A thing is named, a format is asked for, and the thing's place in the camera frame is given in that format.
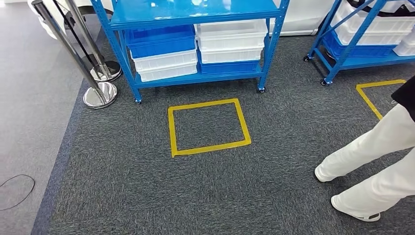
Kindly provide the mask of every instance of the yellow tape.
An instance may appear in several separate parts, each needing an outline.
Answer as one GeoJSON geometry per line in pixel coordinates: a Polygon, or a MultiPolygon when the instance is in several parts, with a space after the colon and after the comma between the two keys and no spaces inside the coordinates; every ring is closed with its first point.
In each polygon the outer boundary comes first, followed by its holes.
{"type": "Polygon", "coordinates": [[[383,116],[380,114],[380,112],[377,110],[377,108],[374,106],[374,104],[371,102],[371,100],[368,98],[368,96],[363,92],[362,88],[368,88],[368,87],[380,87],[380,86],[386,86],[386,85],[393,85],[393,84],[399,84],[399,83],[405,83],[406,80],[403,79],[397,79],[397,80],[391,80],[391,81],[383,81],[383,82],[371,82],[371,83],[365,83],[365,84],[357,84],[356,90],[360,94],[360,96],[363,98],[363,100],[368,104],[370,109],[376,114],[377,118],[381,120],[383,116]]]}
{"type": "Polygon", "coordinates": [[[251,136],[249,135],[248,127],[246,125],[246,122],[245,122],[245,119],[242,113],[241,105],[237,98],[203,102],[203,103],[197,103],[197,104],[171,106],[168,108],[168,120],[169,120],[170,145],[171,145],[171,157],[172,158],[174,158],[174,156],[177,156],[177,155],[190,155],[190,154],[196,154],[196,153],[205,153],[205,152],[222,150],[222,149],[227,149],[227,148],[241,147],[244,145],[251,144],[251,136]],[[243,141],[236,141],[236,142],[231,142],[231,143],[224,143],[224,144],[185,149],[185,150],[177,150],[176,130],[174,126],[173,111],[183,110],[183,109],[194,109],[194,108],[201,108],[201,107],[206,107],[206,106],[229,104],[229,103],[235,104],[236,113],[238,114],[239,122],[241,123],[242,133],[244,135],[243,141]]]}

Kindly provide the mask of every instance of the person's leg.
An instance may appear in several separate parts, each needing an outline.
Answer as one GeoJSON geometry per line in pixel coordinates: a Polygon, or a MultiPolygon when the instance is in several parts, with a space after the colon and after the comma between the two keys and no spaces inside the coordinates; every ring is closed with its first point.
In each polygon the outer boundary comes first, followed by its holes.
{"type": "Polygon", "coordinates": [[[344,176],[385,154],[415,146],[415,122],[400,104],[369,132],[327,156],[315,169],[321,182],[344,176]]]}
{"type": "Polygon", "coordinates": [[[368,218],[394,206],[401,198],[415,195],[415,148],[402,160],[331,198],[337,210],[368,218]]]}

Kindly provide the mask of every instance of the gray floor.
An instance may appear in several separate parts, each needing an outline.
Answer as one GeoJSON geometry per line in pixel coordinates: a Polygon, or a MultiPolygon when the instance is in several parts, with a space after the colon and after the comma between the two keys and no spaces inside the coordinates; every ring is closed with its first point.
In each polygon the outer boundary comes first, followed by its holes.
{"type": "MultiPolygon", "coordinates": [[[[0,234],[22,235],[32,229],[82,76],[27,3],[0,7],[0,22],[0,182],[18,174],[36,181],[24,202],[0,211],[0,234]]],[[[19,198],[30,186],[17,182],[11,190],[19,198]]]]}
{"type": "MultiPolygon", "coordinates": [[[[332,195],[402,158],[384,156],[321,184],[314,167],[378,121],[357,83],[409,78],[414,64],[350,70],[322,87],[302,57],[313,37],[282,38],[267,92],[253,79],[142,90],[137,105],[125,79],[103,110],[77,102],[34,234],[413,234],[413,197],[363,223],[334,210],[332,195]],[[238,98],[252,144],[171,158],[169,106],[238,98]]],[[[103,53],[111,56],[108,45],[103,53]]],[[[382,114],[390,88],[368,88],[382,114]]],[[[175,112],[179,149],[241,140],[235,109],[175,112]]]]}

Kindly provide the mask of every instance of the white wall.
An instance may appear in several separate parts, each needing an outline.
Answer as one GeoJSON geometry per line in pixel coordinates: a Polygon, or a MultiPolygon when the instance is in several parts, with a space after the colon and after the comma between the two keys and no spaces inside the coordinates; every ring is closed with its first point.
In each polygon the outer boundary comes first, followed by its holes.
{"type": "Polygon", "coordinates": [[[26,0],[3,0],[4,3],[26,2],[26,0]]]}

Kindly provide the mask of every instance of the black shirt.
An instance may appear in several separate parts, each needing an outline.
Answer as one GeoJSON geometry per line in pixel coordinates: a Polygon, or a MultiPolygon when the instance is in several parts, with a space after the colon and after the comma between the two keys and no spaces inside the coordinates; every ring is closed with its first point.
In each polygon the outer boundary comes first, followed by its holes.
{"type": "Polygon", "coordinates": [[[415,121],[415,76],[394,92],[392,98],[405,107],[415,121]]]}

